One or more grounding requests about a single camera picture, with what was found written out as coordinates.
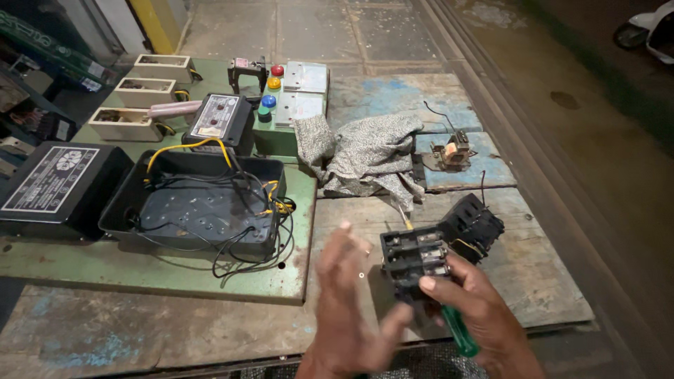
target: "workbench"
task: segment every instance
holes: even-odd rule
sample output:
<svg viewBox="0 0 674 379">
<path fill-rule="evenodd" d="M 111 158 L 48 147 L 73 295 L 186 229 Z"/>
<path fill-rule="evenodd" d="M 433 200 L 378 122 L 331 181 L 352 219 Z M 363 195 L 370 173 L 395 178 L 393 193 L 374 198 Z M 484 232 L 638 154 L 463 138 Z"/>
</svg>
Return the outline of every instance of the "workbench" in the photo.
<svg viewBox="0 0 674 379">
<path fill-rule="evenodd" d="M 452 74 L 446 75 L 447 80 L 456 81 Z M 391 77 L 378 80 L 385 87 L 384 92 L 399 86 Z M 414 80 L 410 80 L 405 81 L 406 85 L 414 86 Z M 223 74 L 220 85 L 227 88 L 225 82 Z M 361 83 L 367 82 L 368 79 L 361 79 Z M 368 84 L 365 86 L 362 91 L 372 90 Z M 461 93 L 462 88 L 455 87 L 453 91 Z M 432 93 L 425 92 L 427 88 L 417 88 L 420 98 L 432 97 Z M 328 117 L 336 117 L 340 112 L 340 100 L 332 95 Z M 415 204 L 410 215 L 412 223 L 416 227 L 436 223 L 468 192 L 481 196 L 480 190 L 475 189 L 479 187 L 472 188 L 455 187 L 445 193 L 427 194 L 422 204 Z M 520 323 L 529 330 L 554 330 L 592 320 L 590 306 L 519 194 L 516 183 L 513 181 L 504 187 L 487 182 L 484 196 L 489 209 L 504 221 L 506 232 L 494 243 L 481 268 Z M 316 200 L 312 216 L 303 305 L 28 285 L 0 334 L 0 372 L 8 378 L 47 375 L 68 378 L 278 359 L 301 353 L 313 340 L 316 328 L 313 311 L 319 287 L 313 265 L 328 235 L 342 219 L 350 220 L 355 233 L 374 244 L 370 254 L 363 256 L 364 277 L 359 282 L 359 299 L 365 320 L 376 327 L 394 303 L 381 275 L 379 234 L 404 230 L 400 216 L 385 196 Z M 16 253 L 16 249 L 8 249 L 8 245 L 11 243 L 0 243 L 5 247 L 4 255 L 0 256 L 0 270 L 2 257 Z M 119 263 L 114 257 L 105 259 L 110 265 Z M 249 284 L 253 286 L 254 279 L 250 279 Z M 288 283 L 281 280 L 274 284 L 281 287 Z M 404 340 L 413 343 L 447 336 L 445 329 L 419 316 L 405 331 Z"/>
</svg>

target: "person's hand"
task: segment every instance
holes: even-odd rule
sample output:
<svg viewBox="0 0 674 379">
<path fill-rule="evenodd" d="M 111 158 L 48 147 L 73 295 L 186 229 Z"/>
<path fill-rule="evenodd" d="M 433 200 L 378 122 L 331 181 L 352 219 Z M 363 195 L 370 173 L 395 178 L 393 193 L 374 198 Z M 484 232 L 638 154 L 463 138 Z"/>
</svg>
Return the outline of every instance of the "person's hand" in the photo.
<svg viewBox="0 0 674 379">
<path fill-rule="evenodd" d="M 480 352 L 475 361 L 491 378 L 544 378 L 515 316 L 487 275 L 464 258 L 446 258 L 453 281 L 424 276 L 419 287 L 428 296 L 458 310 Z"/>
<path fill-rule="evenodd" d="M 353 374 L 385 370 L 412 321 L 412 308 L 396 305 L 371 332 L 358 305 L 357 281 L 361 257 L 367 249 L 342 222 L 326 244 L 317 263 L 321 295 L 316 309 L 317 331 L 297 378 L 350 378 Z"/>
</svg>

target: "gray rag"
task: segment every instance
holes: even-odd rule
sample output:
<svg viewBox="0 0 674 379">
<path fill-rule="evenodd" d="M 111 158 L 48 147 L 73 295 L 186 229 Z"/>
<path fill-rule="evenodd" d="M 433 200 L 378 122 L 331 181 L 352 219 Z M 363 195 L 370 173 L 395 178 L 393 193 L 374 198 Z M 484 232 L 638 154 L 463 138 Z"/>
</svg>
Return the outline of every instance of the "gray rag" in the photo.
<svg viewBox="0 0 674 379">
<path fill-rule="evenodd" d="M 386 188 L 407 212 L 414 197 L 423 199 L 424 194 L 410 174 L 412 133 L 422 128 L 421 120 L 410 114 L 353 121 L 335 135 L 323 115 L 295 120 L 299 158 L 325 190 L 370 196 Z"/>
</svg>

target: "white scooter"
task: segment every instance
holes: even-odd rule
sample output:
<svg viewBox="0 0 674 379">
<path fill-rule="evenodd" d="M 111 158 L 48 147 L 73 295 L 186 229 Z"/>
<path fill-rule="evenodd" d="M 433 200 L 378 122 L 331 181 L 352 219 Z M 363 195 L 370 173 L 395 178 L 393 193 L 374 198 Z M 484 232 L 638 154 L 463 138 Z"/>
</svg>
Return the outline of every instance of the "white scooter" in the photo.
<svg viewBox="0 0 674 379">
<path fill-rule="evenodd" d="M 674 0 L 662 4 L 655 12 L 630 18 L 613 33 L 613 42 L 625 50 L 645 44 L 663 63 L 674 64 Z"/>
</svg>

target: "screwdriver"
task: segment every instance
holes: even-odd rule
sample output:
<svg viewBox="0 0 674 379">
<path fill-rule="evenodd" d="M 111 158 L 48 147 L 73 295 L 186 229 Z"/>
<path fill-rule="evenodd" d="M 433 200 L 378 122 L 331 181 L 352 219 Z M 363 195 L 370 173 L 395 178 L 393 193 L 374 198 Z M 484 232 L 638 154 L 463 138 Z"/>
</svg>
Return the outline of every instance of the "screwdriver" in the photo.
<svg viewBox="0 0 674 379">
<path fill-rule="evenodd" d="M 405 215 L 405 212 L 402 210 L 400 204 L 398 205 L 398 212 L 402 221 L 405 223 L 407 230 L 412 230 L 414 227 L 410 222 L 409 218 Z M 445 325 L 447 325 L 452 332 L 454 341 L 456 342 L 459 348 L 459 354 L 464 357 L 474 357 L 480 351 L 480 347 L 475 343 L 475 340 L 472 339 L 468 333 L 468 329 L 461 319 L 461 313 L 458 310 L 455 310 L 452 307 L 442 305 L 440 308 L 440 313 L 442 314 L 443 320 L 445 320 Z"/>
</svg>

